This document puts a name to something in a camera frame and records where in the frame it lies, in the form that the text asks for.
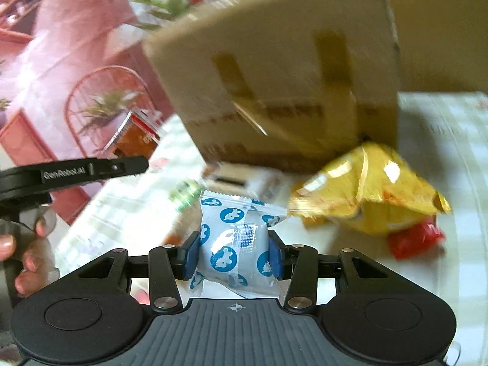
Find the person left hand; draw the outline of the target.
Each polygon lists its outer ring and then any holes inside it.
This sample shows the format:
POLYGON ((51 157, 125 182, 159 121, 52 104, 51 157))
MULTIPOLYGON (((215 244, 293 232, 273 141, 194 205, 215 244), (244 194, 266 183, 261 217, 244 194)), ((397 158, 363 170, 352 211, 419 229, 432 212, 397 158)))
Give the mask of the person left hand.
POLYGON ((47 239, 56 228, 56 213, 45 204, 38 206, 35 217, 35 238, 20 254, 22 271, 13 280, 20 297, 28 297, 59 278, 56 257, 47 239))

